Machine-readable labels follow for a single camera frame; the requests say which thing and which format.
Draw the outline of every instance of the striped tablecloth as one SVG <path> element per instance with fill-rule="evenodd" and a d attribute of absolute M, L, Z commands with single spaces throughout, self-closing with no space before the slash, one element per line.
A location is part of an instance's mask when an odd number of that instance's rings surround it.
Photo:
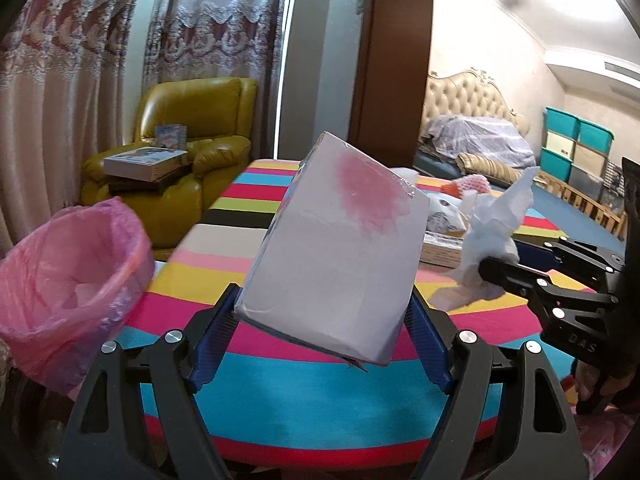
<path fill-rule="evenodd" d="M 296 167 L 262 160 L 238 177 L 152 282 L 118 337 L 123 346 L 148 344 L 183 328 L 194 312 L 216 303 L 229 282 L 242 284 Z M 438 184 L 418 181 L 426 191 Z M 533 211 L 524 228 L 558 232 Z M 558 285 L 583 288 L 552 275 Z M 452 285 L 442 270 L 427 266 L 420 266 L 415 282 L 425 298 Z M 452 318 L 491 344 L 517 348 L 525 339 L 540 341 L 536 317 L 511 294 L 459 309 Z M 572 359 L 542 346 L 558 376 L 567 376 Z M 196 400 L 219 452 L 230 460 L 328 470 L 418 460 L 446 398 L 426 379 L 404 328 L 391 364 L 367 369 L 349 368 L 241 323 L 216 379 Z M 161 434 L 148 386 L 143 400 L 151 434 Z M 499 387 L 492 386 L 479 436 L 492 432 L 498 402 Z"/>

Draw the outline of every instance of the yellow leather armchair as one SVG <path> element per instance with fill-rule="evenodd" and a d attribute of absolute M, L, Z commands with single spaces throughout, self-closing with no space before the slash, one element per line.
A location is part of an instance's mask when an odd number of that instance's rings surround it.
<path fill-rule="evenodd" d="M 140 101 L 134 142 L 98 153 L 82 165 L 81 201 L 111 197 L 104 158 L 154 142 L 162 124 L 187 126 L 191 174 L 164 193 L 123 192 L 122 201 L 140 216 L 157 257 L 169 254 L 249 162 L 257 85 L 239 77 L 160 83 Z"/>

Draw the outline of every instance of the sheer curtain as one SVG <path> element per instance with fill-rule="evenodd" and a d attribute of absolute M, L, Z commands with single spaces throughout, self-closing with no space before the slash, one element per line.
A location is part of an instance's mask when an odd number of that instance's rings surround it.
<path fill-rule="evenodd" d="M 253 155 L 270 155 L 284 0 L 158 0 L 145 56 L 145 88 L 235 75 L 258 82 Z"/>
<path fill-rule="evenodd" d="M 77 203 L 82 161 L 120 142 L 133 5 L 29 0 L 2 40 L 0 254 Z"/>

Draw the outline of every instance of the bed headboard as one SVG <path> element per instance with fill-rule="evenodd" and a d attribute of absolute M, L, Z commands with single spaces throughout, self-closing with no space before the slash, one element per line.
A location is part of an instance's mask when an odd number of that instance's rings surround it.
<path fill-rule="evenodd" d="M 422 106 L 422 125 L 433 117 L 446 114 L 507 119 L 521 136 L 529 133 L 529 121 L 506 105 L 498 87 L 484 70 L 472 68 L 448 77 L 430 73 Z"/>

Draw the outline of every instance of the silver bolt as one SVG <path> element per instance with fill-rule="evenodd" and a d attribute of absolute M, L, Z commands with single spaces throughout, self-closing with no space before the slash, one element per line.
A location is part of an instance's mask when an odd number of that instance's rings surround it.
<path fill-rule="evenodd" d="M 471 330 L 463 330 L 458 337 L 460 341 L 465 343 L 475 343 L 478 341 L 478 336 L 474 332 L 471 332 Z"/>
<path fill-rule="evenodd" d="M 164 334 L 164 340 L 168 343 L 177 343 L 182 340 L 182 332 L 179 330 L 171 330 L 171 332 Z"/>
<path fill-rule="evenodd" d="M 100 351 L 103 354 L 110 354 L 111 352 L 115 351 L 117 346 L 118 344 L 115 341 L 107 341 L 102 345 L 102 347 L 100 348 Z"/>
<path fill-rule="evenodd" d="M 532 354 L 539 354 L 542 352 L 542 346 L 537 341 L 527 341 L 524 343 L 524 348 L 529 350 Z"/>

